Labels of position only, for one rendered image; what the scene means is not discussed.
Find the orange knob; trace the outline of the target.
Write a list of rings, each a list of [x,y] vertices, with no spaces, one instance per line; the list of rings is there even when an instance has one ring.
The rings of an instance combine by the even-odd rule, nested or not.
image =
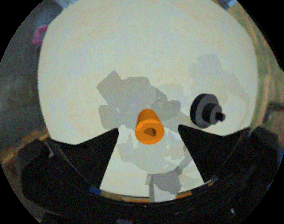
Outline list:
[[[165,136],[165,127],[158,120],[153,109],[143,109],[139,112],[135,137],[139,143],[155,144]]]

